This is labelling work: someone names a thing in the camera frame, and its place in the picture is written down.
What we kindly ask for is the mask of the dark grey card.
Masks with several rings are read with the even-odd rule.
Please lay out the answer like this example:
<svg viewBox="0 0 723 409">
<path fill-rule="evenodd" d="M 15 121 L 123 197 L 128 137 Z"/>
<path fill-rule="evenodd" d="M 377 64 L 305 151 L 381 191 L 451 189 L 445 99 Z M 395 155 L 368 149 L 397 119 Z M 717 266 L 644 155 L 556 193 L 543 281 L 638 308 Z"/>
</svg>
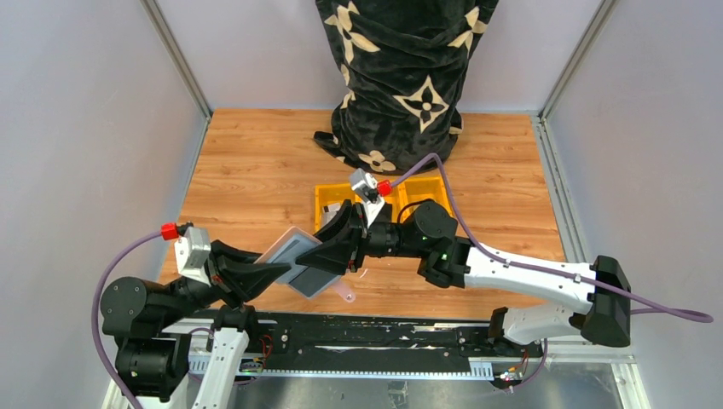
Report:
<svg viewBox="0 0 723 409">
<path fill-rule="evenodd" d="M 303 297 L 313 299 L 340 279 L 341 276 L 338 274 L 328 273 L 317 268 L 306 268 L 288 285 Z"/>
</svg>

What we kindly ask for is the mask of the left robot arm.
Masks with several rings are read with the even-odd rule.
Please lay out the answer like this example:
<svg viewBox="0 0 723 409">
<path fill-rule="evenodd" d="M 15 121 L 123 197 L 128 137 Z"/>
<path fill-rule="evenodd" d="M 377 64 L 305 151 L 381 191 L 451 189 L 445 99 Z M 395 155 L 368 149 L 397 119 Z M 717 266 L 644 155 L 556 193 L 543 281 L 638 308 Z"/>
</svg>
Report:
<svg viewBox="0 0 723 409">
<path fill-rule="evenodd" d="M 258 324 L 249 301 L 290 270 L 287 263 L 260 263 L 259 254 L 239 251 L 216 240 L 208 251 L 176 250 L 179 262 L 190 262 L 199 279 L 180 276 L 166 285 L 121 277 L 95 297 L 94 337 L 114 339 L 118 352 L 110 360 L 96 348 L 103 365 L 132 408 L 225 408 L 243 354 L 250 346 L 269 353 L 271 343 Z M 193 403 L 189 353 L 193 334 L 168 328 L 222 301 L 207 329 L 208 367 Z"/>
</svg>

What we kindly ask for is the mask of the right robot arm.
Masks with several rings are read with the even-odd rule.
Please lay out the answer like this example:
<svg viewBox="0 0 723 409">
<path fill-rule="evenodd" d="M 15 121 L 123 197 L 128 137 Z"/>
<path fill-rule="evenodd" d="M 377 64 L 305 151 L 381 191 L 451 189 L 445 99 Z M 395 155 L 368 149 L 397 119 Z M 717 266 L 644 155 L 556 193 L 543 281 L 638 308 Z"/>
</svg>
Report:
<svg viewBox="0 0 723 409">
<path fill-rule="evenodd" d="M 457 235 L 458 222 L 432 200 L 404 219 L 389 219 L 386 206 L 373 222 L 362 204 L 346 200 L 315 234 L 319 244 L 296 262 L 343 275 L 366 257 L 419 260 L 417 273 L 440 288 L 493 288 L 543 300 L 533 308 L 497 308 L 488 336 L 527 345 L 549 337 L 578 334 L 611 348 L 631 343 L 631 290 L 620 263 L 597 256 L 593 263 L 567 263 L 482 250 Z"/>
</svg>

